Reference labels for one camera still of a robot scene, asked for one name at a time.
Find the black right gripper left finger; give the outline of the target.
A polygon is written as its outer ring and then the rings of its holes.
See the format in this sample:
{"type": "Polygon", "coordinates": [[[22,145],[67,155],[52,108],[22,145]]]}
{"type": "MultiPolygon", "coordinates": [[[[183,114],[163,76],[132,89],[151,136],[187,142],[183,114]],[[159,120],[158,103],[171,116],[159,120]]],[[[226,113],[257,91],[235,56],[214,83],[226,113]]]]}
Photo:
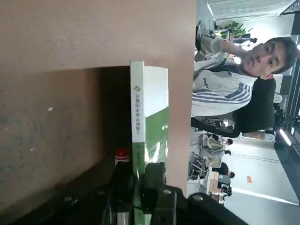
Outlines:
{"type": "Polygon", "coordinates": [[[131,224],[134,207],[135,177],[130,162],[118,162],[105,188],[103,218],[110,225],[131,224]]]}

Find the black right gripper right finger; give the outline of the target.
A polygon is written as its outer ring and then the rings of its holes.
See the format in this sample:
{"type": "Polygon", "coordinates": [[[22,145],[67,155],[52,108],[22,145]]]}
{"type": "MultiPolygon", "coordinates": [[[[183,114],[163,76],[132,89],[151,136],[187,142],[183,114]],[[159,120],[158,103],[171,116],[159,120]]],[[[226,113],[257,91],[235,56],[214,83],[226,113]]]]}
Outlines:
{"type": "Polygon", "coordinates": [[[149,163],[141,179],[141,209],[151,225],[175,225],[177,194],[165,184],[165,164],[149,163]]]}

